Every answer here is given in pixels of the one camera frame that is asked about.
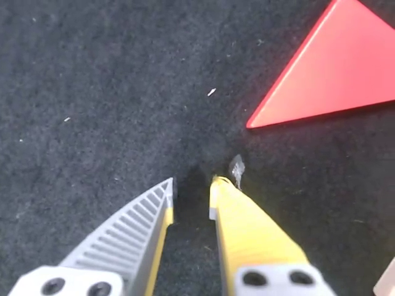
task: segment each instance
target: red triangle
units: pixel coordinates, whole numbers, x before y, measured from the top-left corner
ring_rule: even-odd
[[[334,0],[247,122],[272,125],[395,99],[395,30]]]

